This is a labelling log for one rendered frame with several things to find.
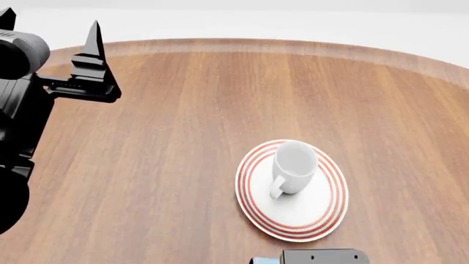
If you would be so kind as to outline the white ceramic mug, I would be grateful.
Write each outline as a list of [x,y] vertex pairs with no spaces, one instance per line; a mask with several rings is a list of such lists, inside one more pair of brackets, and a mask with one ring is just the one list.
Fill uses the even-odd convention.
[[270,197],[301,192],[311,182],[318,163],[318,155],[309,144],[298,140],[280,144],[273,156]]

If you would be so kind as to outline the white plate with red rings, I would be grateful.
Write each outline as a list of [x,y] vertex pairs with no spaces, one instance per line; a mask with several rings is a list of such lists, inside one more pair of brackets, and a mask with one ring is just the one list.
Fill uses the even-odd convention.
[[270,140],[246,153],[235,178],[237,201],[251,223],[268,235],[298,243],[315,241],[344,219],[350,200],[347,181],[336,162],[313,147],[319,164],[311,182],[299,193],[272,199],[274,155],[285,142]]

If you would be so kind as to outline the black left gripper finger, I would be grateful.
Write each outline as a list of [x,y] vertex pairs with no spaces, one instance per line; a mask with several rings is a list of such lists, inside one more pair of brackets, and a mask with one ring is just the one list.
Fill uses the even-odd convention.
[[111,83],[111,72],[106,62],[102,34],[97,21],[92,24],[81,52],[73,55],[71,62],[73,69],[70,80],[73,83]]
[[0,10],[0,30],[13,31],[15,28],[16,13],[11,7]]

